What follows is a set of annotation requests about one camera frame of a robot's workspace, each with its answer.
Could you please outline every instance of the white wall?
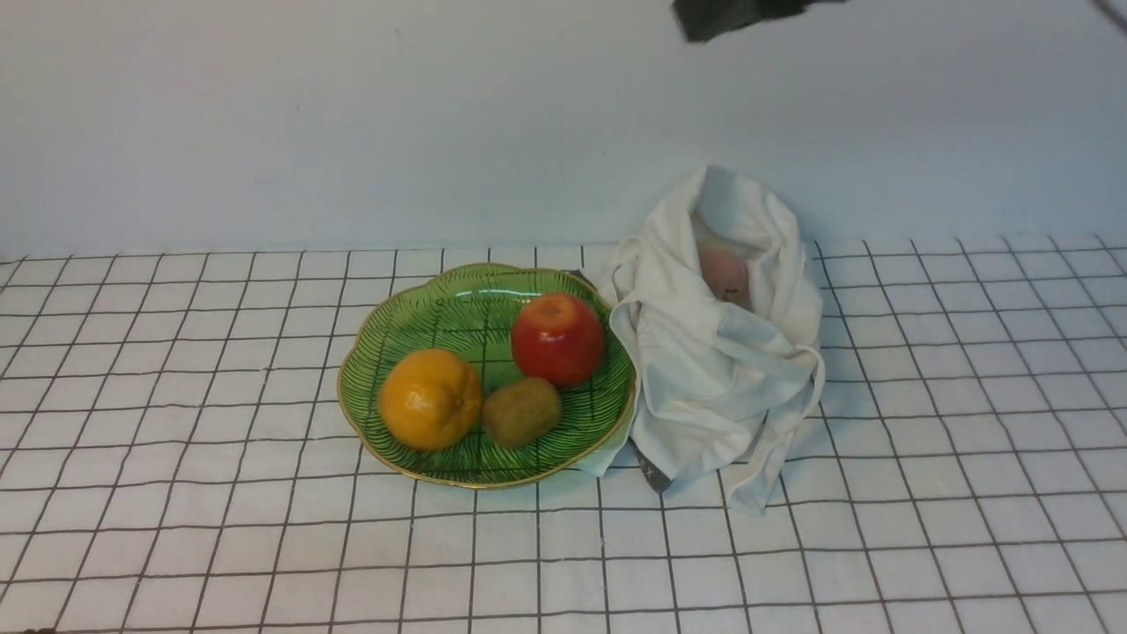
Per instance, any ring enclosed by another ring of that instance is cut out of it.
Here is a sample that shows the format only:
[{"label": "white wall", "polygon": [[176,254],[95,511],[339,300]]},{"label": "white wall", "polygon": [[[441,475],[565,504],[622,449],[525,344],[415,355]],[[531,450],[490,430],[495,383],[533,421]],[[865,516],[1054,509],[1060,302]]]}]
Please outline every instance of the white wall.
[{"label": "white wall", "polygon": [[1127,39],[1085,0],[703,47],[668,2],[0,0],[0,252],[613,239],[704,161],[811,236],[1127,226]]}]

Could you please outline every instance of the green plate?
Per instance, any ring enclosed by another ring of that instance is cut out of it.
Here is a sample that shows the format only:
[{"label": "green plate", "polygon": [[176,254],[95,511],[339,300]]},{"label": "green plate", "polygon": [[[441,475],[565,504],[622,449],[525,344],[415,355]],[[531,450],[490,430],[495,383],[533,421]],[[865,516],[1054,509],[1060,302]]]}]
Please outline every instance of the green plate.
[{"label": "green plate", "polygon": [[[588,302],[603,321],[606,357],[586,384],[560,393],[564,419],[520,449],[494,445],[480,421],[458,445],[418,452],[391,436],[375,408],[388,374],[407,355],[444,348],[471,363],[489,394],[522,377],[509,333],[521,307],[535,295],[568,292]],[[564,270],[471,264],[392,295],[361,327],[340,368],[337,395],[364,446],[389,467],[429,482],[500,489],[535,482],[593,452],[630,417],[635,369],[606,328],[610,307],[585,279]]]}]

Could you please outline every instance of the pink fruit in bag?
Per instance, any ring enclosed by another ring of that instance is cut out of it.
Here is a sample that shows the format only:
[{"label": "pink fruit in bag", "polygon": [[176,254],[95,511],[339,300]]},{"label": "pink fruit in bag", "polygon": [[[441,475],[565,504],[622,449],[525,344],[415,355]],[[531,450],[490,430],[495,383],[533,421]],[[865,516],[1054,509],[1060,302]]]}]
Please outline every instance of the pink fruit in bag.
[{"label": "pink fruit in bag", "polygon": [[701,243],[698,247],[701,260],[701,277],[712,294],[744,307],[751,307],[751,278],[747,264],[727,247],[718,243]]}]

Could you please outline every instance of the cloth fold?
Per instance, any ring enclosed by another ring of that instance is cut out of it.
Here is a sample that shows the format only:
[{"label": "cloth fold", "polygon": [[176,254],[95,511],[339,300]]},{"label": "cloth fold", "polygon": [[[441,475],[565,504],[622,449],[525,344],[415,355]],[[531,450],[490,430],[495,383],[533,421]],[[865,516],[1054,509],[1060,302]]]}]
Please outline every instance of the cloth fold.
[{"label": "cloth fold", "polygon": [[[720,301],[698,243],[748,267],[751,305]],[[822,297],[789,208],[762,185],[708,166],[674,187],[585,274],[638,370],[632,425],[579,467],[602,476],[630,439],[658,492],[724,470],[729,504],[761,514],[825,382]]]}]

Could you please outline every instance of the plate gold rim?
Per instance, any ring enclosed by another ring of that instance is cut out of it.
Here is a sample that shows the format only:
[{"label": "plate gold rim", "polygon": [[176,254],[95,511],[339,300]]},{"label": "plate gold rim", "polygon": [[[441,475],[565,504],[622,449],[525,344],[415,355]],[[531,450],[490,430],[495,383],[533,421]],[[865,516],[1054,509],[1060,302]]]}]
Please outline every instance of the plate gold rim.
[{"label": "plate gold rim", "polygon": [[348,409],[345,408],[345,405],[344,405],[344,385],[343,385],[343,382],[344,382],[344,369],[352,361],[353,355],[356,352],[356,349],[360,348],[360,336],[364,331],[364,328],[369,324],[369,322],[372,321],[372,316],[375,314],[375,312],[378,310],[380,310],[381,307],[383,307],[388,302],[390,302],[391,300],[396,298],[397,296],[399,296],[399,295],[401,295],[403,293],[407,293],[407,292],[410,292],[410,291],[414,291],[414,289],[417,289],[417,288],[421,288],[423,286],[426,286],[427,284],[432,284],[435,280],[437,280],[438,278],[441,278],[443,276],[446,276],[446,275],[449,275],[451,273],[455,273],[458,270],[461,270],[461,269],[464,269],[464,268],[471,268],[471,267],[474,267],[474,266],[494,266],[494,267],[497,267],[497,268],[508,268],[511,270],[527,270],[527,271],[532,271],[532,273],[536,273],[536,271],[553,273],[553,274],[561,274],[562,273],[564,275],[567,275],[567,276],[571,277],[573,279],[575,279],[576,282],[578,282],[580,285],[587,287],[592,292],[592,294],[594,295],[595,300],[600,304],[602,304],[604,307],[606,307],[607,311],[611,310],[611,305],[609,303],[606,303],[605,300],[603,300],[602,295],[598,294],[598,289],[594,286],[594,284],[592,284],[591,282],[588,282],[586,278],[584,278],[584,277],[582,277],[579,275],[575,275],[575,274],[573,274],[573,273],[570,273],[568,270],[562,270],[562,269],[559,269],[559,268],[544,268],[544,267],[539,267],[539,266],[533,266],[533,267],[513,266],[511,264],[499,264],[499,262],[495,262],[495,261],[474,261],[474,262],[470,262],[470,264],[463,264],[461,266],[455,266],[455,267],[450,268],[447,270],[443,270],[442,273],[435,275],[434,277],[432,277],[431,279],[427,279],[426,282],[423,282],[421,284],[416,284],[414,286],[406,287],[406,288],[403,288],[403,289],[401,289],[399,292],[392,293],[387,298],[384,298],[383,301],[381,301],[378,305],[375,305],[367,313],[367,316],[365,316],[364,321],[361,322],[360,329],[356,331],[356,337],[353,339],[353,346],[348,350],[348,355],[345,356],[344,361],[340,364],[340,369],[337,372],[337,407],[340,408],[340,412],[344,413],[345,420],[348,421],[348,425],[352,426],[353,431],[356,432],[356,437],[360,439],[361,444],[364,446],[364,449],[366,449],[369,454],[371,454],[372,456],[374,456],[375,459],[378,459],[381,463],[383,463],[388,468],[390,468],[393,472],[400,473],[402,475],[406,475],[408,477],[411,477],[411,479],[415,479],[415,480],[418,480],[418,481],[423,481],[423,482],[429,482],[429,483],[433,483],[433,484],[445,484],[445,485],[450,485],[450,486],[456,486],[459,489],[469,489],[469,490],[473,490],[473,491],[513,489],[513,488],[516,488],[516,486],[523,486],[525,484],[532,484],[534,482],[544,480],[545,477],[552,476],[552,475],[554,475],[554,474],[557,474],[559,472],[562,472],[564,470],[570,467],[571,465],[575,465],[576,463],[578,463],[579,461],[583,461],[584,458],[586,458],[587,456],[589,456],[592,453],[594,453],[596,449],[598,449],[600,447],[602,447],[603,445],[605,445],[607,440],[610,440],[611,438],[613,438],[622,429],[622,427],[627,423],[627,421],[630,420],[631,414],[633,413],[635,400],[637,399],[637,392],[638,392],[637,377],[638,377],[638,372],[633,367],[633,361],[630,363],[630,378],[631,378],[631,381],[630,381],[630,387],[629,387],[628,393],[627,393],[625,408],[622,410],[622,416],[619,417],[619,420],[615,421],[614,426],[612,426],[611,429],[605,435],[603,435],[603,438],[601,438],[596,443],[592,444],[591,447],[588,447],[586,450],[582,452],[580,454],[577,454],[574,458],[565,461],[559,466],[552,467],[550,471],[547,471],[547,472],[543,472],[541,474],[536,474],[534,476],[530,476],[530,477],[526,477],[526,479],[513,481],[513,482],[504,482],[504,483],[469,483],[469,482],[458,482],[458,481],[453,481],[453,480],[445,480],[445,479],[438,479],[438,477],[434,477],[434,476],[428,476],[426,474],[416,473],[416,472],[412,472],[410,470],[406,470],[403,467],[400,467],[399,465],[396,465],[396,464],[389,462],[388,459],[385,459],[383,456],[380,455],[379,452],[376,452],[372,447],[372,445],[367,441],[367,438],[365,438],[364,432],[361,429],[361,427],[356,423],[355,420],[353,420],[352,413],[348,412]]}]

